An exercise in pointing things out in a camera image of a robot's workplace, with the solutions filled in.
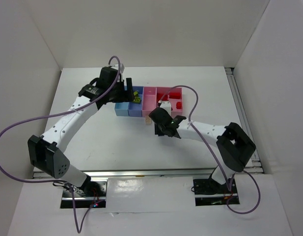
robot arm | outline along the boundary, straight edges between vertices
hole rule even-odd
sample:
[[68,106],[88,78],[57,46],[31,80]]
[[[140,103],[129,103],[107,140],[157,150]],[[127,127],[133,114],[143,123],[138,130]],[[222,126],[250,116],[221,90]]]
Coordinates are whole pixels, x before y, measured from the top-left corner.
[[[161,102],[160,107],[149,114],[155,123],[155,134],[202,142],[202,139],[190,126],[186,117],[176,116],[172,118],[170,112],[169,102]],[[238,124],[230,123],[228,126],[222,126],[196,121],[192,121],[192,123],[209,145],[219,149],[222,156],[220,163],[228,179],[234,173],[243,171],[256,146]],[[219,166],[215,168],[209,179],[211,180],[211,185],[225,184],[225,179]]]
[[56,179],[62,179],[83,190],[85,193],[93,187],[90,176],[70,164],[64,155],[67,145],[82,127],[104,104],[108,102],[129,102],[134,100],[132,79],[127,78],[127,90],[120,77],[110,92],[99,101],[81,109],[89,102],[98,98],[111,86],[117,75],[117,68],[104,67],[100,77],[92,80],[79,92],[79,96],[69,111],[75,112],[63,116],[51,129],[40,137],[32,135],[28,140],[30,162],[45,173]]

purple cable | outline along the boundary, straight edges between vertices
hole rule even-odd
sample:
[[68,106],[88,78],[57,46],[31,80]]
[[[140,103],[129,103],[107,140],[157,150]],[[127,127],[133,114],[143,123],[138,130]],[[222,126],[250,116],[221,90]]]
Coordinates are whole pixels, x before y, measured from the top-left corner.
[[74,219],[75,219],[75,225],[76,225],[77,233],[80,234],[81,231],[82,231],[82,228],[83,228],[83,221],[84,221],[86,215],[88,214],[88,212],[94,207],[94,205],[102,202],[103,200],[96,201],[95,203],[93,203],[93,204],[90,205],[90,207],[87,209],[87,211],[83,215],[83,219],[82,219],[82,222],[81,222],[81,227],[79,228],[79,226],[78,226],[78,220],[77,220],[77,215],[76,215],[76,203],[75,203],[74,189],[73,189],[73,187],[72,187],[72,185],[70,183],[67,183],[67,185],[69,186],[69,191],[72,194]]
[[[71,114],[71,113],[74,113],[76,111],[79,111],[81,109],[84,109],[88,106],[90,106],[91,104],[97,102],[98,100],[100,100],[101,98],[103,98],[105,95],[107,95],[107,93],[113,88],[113,86],[115,85],[115,83],[117,82],[118,80],[118,77],[120,75],[120,69],[121,69],[121,62],[120,62],[120,59],[117,57],[117,56],[112,56],[109,60],[109,65],[111,63],[111,61],[113,59],[116,59],[117,60],[117,63],[118,63],[118,71],[117,71],[117,75],[115,77],[115,80],[113,81],[112,85],[102,94],[100,95],[98,98],[96,98],[95,100],[93,100],[92,102],[89,102],[88,104],[82,106],[82,107],[79,107],[77,108],[76,110],[72,110],[72,111],[67,111],[67,112],[62,112],[62,113],[58,113],[58,114],[54,114],[54,115],[49,115],[49,116],[41,116],[41,117],[35,117],[35,118],[30,118],[30,119],[26,119],[26,120],[23,120],[23,121],[20,121],[20,122],[17,122],[17,123],[14,123],[12,125],[10,125],[9,127],[5,128],[4,130],[2,130],[0,132],[0,138],[1,136],[9,129],[17,126],[17,125],[20,125],[20,124],[25,124],[25,123],[28,123],[28,122],[31,122],[31,121],[34,121],[34,120],[39,120],[39,119],[46,119],[46,118],[53,118],[53,117],[60,117],[60,116],[64,116],[64,115],[68,115],[68,114]],[[0,171],[5,174],[6,176],[10,177],[11,179],[13,180],[16,180],[16,181],[19,181],[19,182],[23,182],[23,183],[47,183],[47,182],[54,182],[54,180],[35,180],[35,181],[30,181],[30,180],[25,180],[25,179],[21,179],[21,178],[17,178],[17,177],[14,177],[12,176],[11,174],[9,174],[8,172],[6,172],[3,167],[0,165]]]
[[[224,179],[225,179],[226,186],[227,186],[228,190],[231,192],[231,189],[232,189],[232,182],[233,182],[235,173],[232,175],[232,177],[231,177],[231,179],[230,179],[230,182],[229,182],[228,179],[227,179],[227,177],[226,177],[225,171],[224,171],[223,167],[221,166],[221,163],[220,163],[220,161],[218,160],[216,154],[215,154],[214,151],[211,149],[211,147],[210,147],[209,143],[206,141],[205,137],[200,133],[200,131],[195,127],[195,125],[194,125],[194,124],[192,123],[192,121],[191,121],[192,114],[193,114],[193,112],[194,112],[194,110],[195,110],[195,108],[197,107],[197,104],[198,104],[198,100],[199,100],[199,98],[198,98],[198,93],[197,93],[193,88],[191,88],[190,86],[187,86],[187,85],[177,85],[177,86],[171,87],[171,88],[170,88],[170,89],[161,97],[160,101],[162,101],[162,99],[163,99],[163,98],[164,98],[172,89],[175,89],[175,88],[178,88],[178,87],[183,87],[183,88],[190,89],[190,90],[192,90],[192,91],[195,93],[195,95],[196,95],[196,101],[195,101],[195,105],[193,106],[193,108],[191,109],[191,112],[190,112],[190,114],[189,114],[189,123],[190,123],[191,127],[196,131],[196,133],[200,136],[200,138],[202,139],[202,141],[204,142],[204,144],[207,146],[208,150],[210,151],[210,153],[211,153],[212,156],[214,157],[214,159],[215,159],[217,165],[219,166],[219,168],[220,168],[220,170],[221,170],[221,172],[222,172],[222,175],[223,175],[223,177],[224,177]],[[253,209],[251,209],[251,210],[249,210],[249,211],[245,211],[245,212],[239,212],[239,211],[233,210],[233,209],[229,206],[229,202],[230,202],[230,200],[231,200],[233,197],[229,198],[229,199],[226,201],[226,205],[227,205],[227,207],[228,207],[232,212],[237,213],[237,214],[249,214],[249,213],[253,212],[254,210],[256,210],[257,207],[258,207],[259,204],[260,204],[260,197],[261,197],[261,194],[260,194],[260,189],[259,189],[259,186],[258,186],[256,180],[254,179],[254,177],[253,177],[250,173],[248,173],[248,172],[246,172],[246,171],[243,171],[243,172],[246,173],[246,174],[248,174],[248,175],[251,177],[251,179],[254,181],[254,183],[255,183],[255,185],[256,185],[256,188],[257,188],[257,192],[258,192],[258,201],[257,201],[257,204],[255,205],[255,207],[254,207]]]

